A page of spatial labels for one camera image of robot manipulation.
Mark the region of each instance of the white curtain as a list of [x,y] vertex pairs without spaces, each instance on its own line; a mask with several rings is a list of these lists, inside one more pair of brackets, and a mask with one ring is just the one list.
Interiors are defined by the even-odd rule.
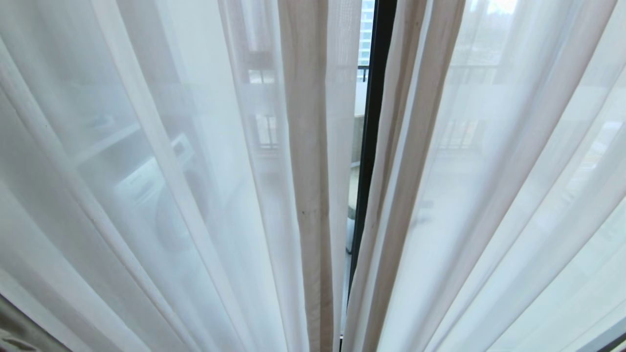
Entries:
[[359,17],[1,0],[0,294],[73,351],[337,351]]
[[624,38],[624,0],[398,1],[346,351],[623,328]]

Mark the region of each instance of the fabric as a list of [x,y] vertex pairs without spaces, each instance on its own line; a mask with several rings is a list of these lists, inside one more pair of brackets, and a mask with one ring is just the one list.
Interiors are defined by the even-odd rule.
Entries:
[[625,16],[398,2],[347,351],[576,351],[623,320]]
[[7,351],[31,348],[30,351],[68,352],[4,297],[0,297],[0,336],[2,347]]
[[359,18],[1,0],[0,293],[72,351],[337,351]]

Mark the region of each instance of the sky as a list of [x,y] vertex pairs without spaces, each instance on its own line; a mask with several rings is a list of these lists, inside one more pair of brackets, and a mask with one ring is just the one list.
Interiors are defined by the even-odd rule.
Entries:
[[[474,11],[478,6],[479,0],[472,0],[470,10]],[[487,13],[500,13],[500,14],[512,14],[515,12],[515,5],[517,0],[487,0],[489,5],[487,6]]]

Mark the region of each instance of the shelf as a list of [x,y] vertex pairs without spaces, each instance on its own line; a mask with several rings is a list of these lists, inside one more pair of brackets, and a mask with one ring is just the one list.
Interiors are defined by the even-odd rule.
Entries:
[[110,136],[100,140],[89,148],[77,153],[72,157],[72,162],[74,165],[80,165],[85,161],[95,157],[97,154],[101,153],[103,150],[109,148],[110,146],[118,143],[124,138],[130,136],[131,134],[137,132],[140,129],[139,123],[133,123],[130,126],[122,128],[121,130],[112,133]]

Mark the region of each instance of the high-rise building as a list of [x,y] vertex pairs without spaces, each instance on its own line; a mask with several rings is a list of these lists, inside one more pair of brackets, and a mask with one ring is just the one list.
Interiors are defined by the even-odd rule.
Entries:
[[372,45],[372,24],[374,22],[375,0],[362,0],[361,36],[359,38],[359,66],[369,66],[369,53]]

